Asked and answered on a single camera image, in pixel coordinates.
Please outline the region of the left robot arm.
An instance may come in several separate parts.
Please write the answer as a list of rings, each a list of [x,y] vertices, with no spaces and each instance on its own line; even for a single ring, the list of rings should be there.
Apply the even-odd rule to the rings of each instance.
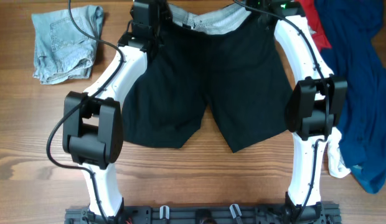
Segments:
[[[63,149],[73,169],[83,171],[90,196],[85,223],[126,223],[115,162],[123,145],[121,108],[129,88],[159,47],[160,24],[172,18],[166,1],[134,1],[132,20],[116,45],[102,76],[83,93],[71,91],[64,102]]]

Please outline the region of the black shorts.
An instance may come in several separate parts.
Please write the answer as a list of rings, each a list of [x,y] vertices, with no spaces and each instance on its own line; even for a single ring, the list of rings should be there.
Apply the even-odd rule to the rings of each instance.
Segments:
[[[180,148],[206,108],[233,152],[284,132],[292,89],[274,30],[238,4],[201,15],[170,9],[158,53],[124,100],[125,141]]]

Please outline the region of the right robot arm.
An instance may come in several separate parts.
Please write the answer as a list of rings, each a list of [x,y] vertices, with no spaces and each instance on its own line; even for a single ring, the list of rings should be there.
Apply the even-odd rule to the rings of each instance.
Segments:
[[[339,207],[321,201],[320,178],[325,150],[337,151],[336,126],[347,93],[347,82],[333,75],[311,36],[306,13],[298,1],[247,1],[244,6],[273,25],[293,71],[295,86],[285,108],[285,123],[294,145],[293,173],[285,202],[258,211],[262,222],[334,223]]]

